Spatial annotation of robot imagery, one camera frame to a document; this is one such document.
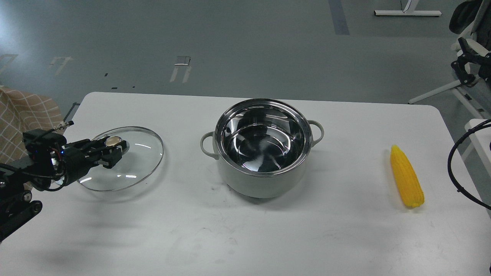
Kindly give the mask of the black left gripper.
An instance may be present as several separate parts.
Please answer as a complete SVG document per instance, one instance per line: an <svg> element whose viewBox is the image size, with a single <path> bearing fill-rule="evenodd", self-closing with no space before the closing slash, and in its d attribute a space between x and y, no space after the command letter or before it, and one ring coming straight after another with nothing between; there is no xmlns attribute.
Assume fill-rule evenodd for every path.
<svg viewBox="0 0 491 276"><path fill-rule="evenodd" d="M113 168L128 149L127 141L119 136L67 143L63 135L42 129L23 132L22 142L28 153L23 177L37 190L49 192L79 180L95 166Z"/></svg>

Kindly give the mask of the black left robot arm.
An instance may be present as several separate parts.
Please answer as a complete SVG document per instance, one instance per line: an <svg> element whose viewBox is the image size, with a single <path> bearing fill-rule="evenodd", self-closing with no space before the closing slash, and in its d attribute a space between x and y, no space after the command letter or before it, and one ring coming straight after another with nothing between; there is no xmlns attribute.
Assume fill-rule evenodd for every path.
<svg viewBox="0 0 491 276"><path fill-rule="evenodd" d="M30 184L38 191L59 191L91 168L113 168L128 152L126 140L104 136L68 143L55 129L34 129L23 133L28 152L10 164L1 164L0 236L5 240L38 215L42 202L32 199Z"/></svg>

